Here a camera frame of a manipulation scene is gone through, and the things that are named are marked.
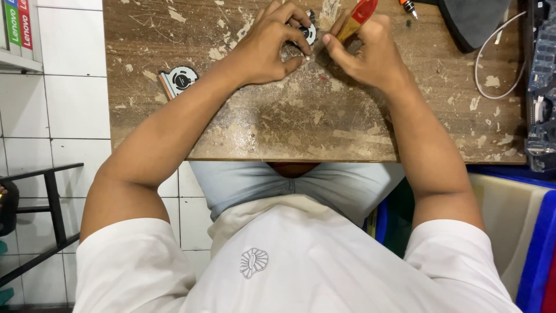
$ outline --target white t-shirt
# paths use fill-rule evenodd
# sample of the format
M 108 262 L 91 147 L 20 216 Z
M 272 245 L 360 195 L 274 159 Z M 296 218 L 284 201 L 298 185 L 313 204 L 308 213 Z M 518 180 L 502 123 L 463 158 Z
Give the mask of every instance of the white t-shirt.
M 520 312 L 472 225 L 423 223 L 402 260 L 332 209 L 284 204 L 237 229 L 198 282 L 154 218 L 90 235 L 77 277 L 74 312 Z

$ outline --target workbench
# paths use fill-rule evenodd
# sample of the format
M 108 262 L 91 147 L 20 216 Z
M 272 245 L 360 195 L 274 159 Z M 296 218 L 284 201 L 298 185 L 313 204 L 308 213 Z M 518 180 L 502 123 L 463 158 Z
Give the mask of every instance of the workbench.
M 167 102 L 157 74 L 179 65 L 202 77 L 248 30 L 268 0 L 104 0 L 112 146 Z M 307 0 L 318 39 L 356 0 Z M 436 6 L 416 3 L 413 21 L 396 0 L 375 13 L 391 17 L 394 39 L 436 117 L 467 163 L 523 164 L 524 92 L 481 97 L 473 79 L 476 53 L 458 51 Z M 517 9 L 511 7 L 510 16 Z M 480 60 L 479 81 L 499 95 L 523 62 L 518 23 Z M 314 51 L 322 41 L 313 45 Z M 396 162 L 396 142 L 383 95 L 342 71 L 310 62 L 286 79 L 235 92 L 188 159 Z

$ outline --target paint brush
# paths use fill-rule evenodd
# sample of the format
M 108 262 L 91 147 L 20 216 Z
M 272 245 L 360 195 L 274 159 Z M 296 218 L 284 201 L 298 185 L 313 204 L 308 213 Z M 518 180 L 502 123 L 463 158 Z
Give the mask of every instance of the paint brush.
M 361 0 L 353 10 L 351 10 L 350 17 L 346 19 L 340 33 L 336 38 L 341 43 L 344 43 L 351 35 L 355 34 L 355 32 L 363 25 L 375 12 L 376 4 L 378 0 Z M 326 47 L 323 47 L 319 54 L 316 56 L 315 62 L 322 66 L 326 67 L 332 58 L 328 54 L 328 50 Z

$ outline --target black metal frame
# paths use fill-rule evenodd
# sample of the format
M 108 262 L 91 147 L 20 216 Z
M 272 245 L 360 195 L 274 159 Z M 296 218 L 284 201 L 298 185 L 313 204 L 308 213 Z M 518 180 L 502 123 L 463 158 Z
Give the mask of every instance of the black metal frame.
M 74 163 L 74 164 L 64 165 L 61 167 L 41 169 L 29 173 L 5 176 L 0 178 L 0 183 L 2 183 L 5 181 L 12 181 L 12 180 L 18 180 L 23 178 L 29 178 L 33 176 L 44 175 L 44 183 L 46 184 L 48 205 L 38 206 L 38 207 L 17 208 L 16 213 L 21 214 L 21 213 L 50 212 L 52 216 L 52 226 L 54 227 L 54 236 L 56 237 L 56 247 L 53 247 L 46 252 L 43 252 L 42 254 L 38 255 L 34 259 L 30 260 L 29 262 L 19 266 L 18 268 L 11 271 L 10 273 L 7 273 L 6 275 L 0 277 L 0 287 L 6 285 L 7 283 L 11 282 L 15 278 L 21 276 L 23 273 L 39 265 L 44 260 L 62 251 L 63 249 L 65 249 L 66 247 L 68 247 L 69 245 L 71 245 L 72 243 L 76 242 L 79 239 L 80 233 L 76 233 L 70 238 L 66 237 L 66 229 L 64 228 L 64 220 L 62 219 L 62 210 L 60 207 L 60 198 L 58 195 L 58 185 L 56 184 L 56 176 L 54 173 L 59 172 L 61 170 L 78 168 L 82 166 L 83 163 Z

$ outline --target person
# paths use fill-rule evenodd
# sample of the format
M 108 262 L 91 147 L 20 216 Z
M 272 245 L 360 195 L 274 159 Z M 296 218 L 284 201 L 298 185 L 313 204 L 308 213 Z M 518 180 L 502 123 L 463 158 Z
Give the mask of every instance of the person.
M 75 312 L 518 312 L 494 266 L 490 240 L 458 149 L 404 65 L 387 16 L 358 31 L 355 55 L 323 37 L 330 56 L 387 97 L 403 169 L 322 164 L 298 179 L 264 163 L 192 162 L 215 221 L 199 281 L 157 194 L 222 103 L 239 87 L 283 79 L 285 41 L 305 55 L 292 2 L 273 1 L 247 35 L 177 98 L 143 121 L 99 168 L 77 250 Z M 415 195 L 405 259 L 359 226 L 406 175 Z

